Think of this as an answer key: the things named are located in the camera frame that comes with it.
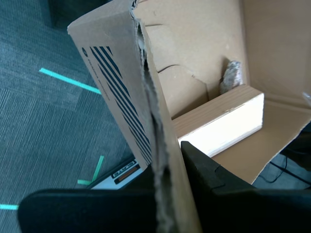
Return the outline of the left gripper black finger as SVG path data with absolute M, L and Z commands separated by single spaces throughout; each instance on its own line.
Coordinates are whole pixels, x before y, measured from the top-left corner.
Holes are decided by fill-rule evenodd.
M 309 233 L 309 190 L 258 189 L 188 141 L 181 151 L 205 233 Z
M 154 233 L 154 175 L 148 167 L 126 187 L 103 189 L 43 189 L 19 204 L 23 233 Z

